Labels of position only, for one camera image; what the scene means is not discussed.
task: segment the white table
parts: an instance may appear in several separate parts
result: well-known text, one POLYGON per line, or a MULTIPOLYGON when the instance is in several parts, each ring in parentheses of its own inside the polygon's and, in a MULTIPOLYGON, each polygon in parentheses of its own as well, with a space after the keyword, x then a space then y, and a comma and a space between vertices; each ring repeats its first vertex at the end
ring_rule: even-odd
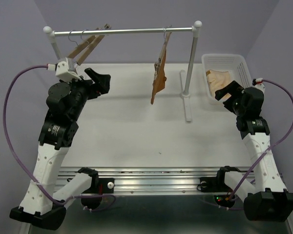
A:
POLYGON ((111 88, 84 107, 56 189, 79 168, 91 167, 116 179, 118 195, 197 194, 199 177, 221 166, 251 165, 235 115, 208 102, 201 64, 194 65, 190 85, 191 123, 180 98, 187 64, 165 65, 166 88, 153 105, 153 64, 84 64, 80 75, 86 67, 110 74, 111 88))

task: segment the beige cloth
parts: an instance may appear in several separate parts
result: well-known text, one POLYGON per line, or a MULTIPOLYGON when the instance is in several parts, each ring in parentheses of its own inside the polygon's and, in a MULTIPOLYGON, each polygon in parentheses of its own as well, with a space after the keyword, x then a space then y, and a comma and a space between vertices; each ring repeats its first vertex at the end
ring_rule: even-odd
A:
MULTIPOLYGON (((231 83, 231 77, 229 72, 217 72, 214 70, 208 70, 206 72, 207 81, 209 83, 210 94, 215 97, 215 92, 222 88, 225 88, 231 83)), ((226 94, 224 99, 230 98, 230 94, 226 94)))

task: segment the white rod end cap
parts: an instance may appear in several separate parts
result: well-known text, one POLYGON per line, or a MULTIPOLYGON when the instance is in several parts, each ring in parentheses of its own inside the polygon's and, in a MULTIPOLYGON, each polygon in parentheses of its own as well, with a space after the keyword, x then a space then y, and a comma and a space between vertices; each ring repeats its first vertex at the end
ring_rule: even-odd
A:
POLYGON ((43 28, 43 31, 44 31, 45 33, 47 33, 47 34, 50 34, 50 33, 52 33, 52 28, 49 27, 49 26, 45 26, 45 27, 43 28))
POLYGON ((195 27, 195 28, 200 28, 200 27, 202 27, 202 22, 199 21, 199 20, 197 20, 196 22, 194 22, 194 27, 195 27))

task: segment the plastic basket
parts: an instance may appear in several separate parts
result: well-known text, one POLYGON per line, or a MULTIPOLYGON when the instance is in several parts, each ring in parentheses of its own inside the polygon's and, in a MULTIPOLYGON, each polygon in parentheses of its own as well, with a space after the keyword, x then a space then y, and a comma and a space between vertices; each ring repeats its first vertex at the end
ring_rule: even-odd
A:
POLYGON ((205 54, 202 55, 204 81, 207 89, 207 95, 210 104, 222 104, 226 101, 226 98, 217 101, 209 90, 209 83, 207 81, 206 71, 214 70, 219 72, 228 71, 230 73, 231 81, 235 80, 243 88, 250 87, 252 84, 252 78, 245 62, 245 59, 241 55, 231 54, 205 54))

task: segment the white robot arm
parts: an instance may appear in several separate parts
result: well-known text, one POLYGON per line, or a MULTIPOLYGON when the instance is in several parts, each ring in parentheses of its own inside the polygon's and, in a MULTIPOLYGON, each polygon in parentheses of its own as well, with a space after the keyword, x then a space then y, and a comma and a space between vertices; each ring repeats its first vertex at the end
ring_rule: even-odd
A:
POLYGON ((261 79, 253 81, 253 87, 244 89, 233 81, 227 87, 216 91, 220 100, 229 93, 224 102, 230 112, 236 114, 236 126, 249 152, 255 174, 253 186, 237 168, 222 167, 215 178, 202 177, 202 192, 228 192, 230 197, 222 197, 216 202, 231 207, 234 193, 243 201, 244 212, 249 220, 285 221, 293 210, 293 193, 289 193, 277 170, 270 144, 267 122, 260 116, 264 101, 264 85, 261 79))
POLYGON ((49 64, 48 70, 56 72, 60 83, 48 91, 49 107, 39 136, 38 157, 26 195, 18 207, 10 212, 12 219, 35 226, 56 230, 64 220, 66 209, 74 197, 89 189, 97 189, 98 172, 81 168, 64 187, 54 192, 61 164, 78 129, 78 117, 89 99, 109 91, 110 75, 100 75, 87 68, 91 79, 84 80, 74 69, 72 59, 63 58, 49 64))

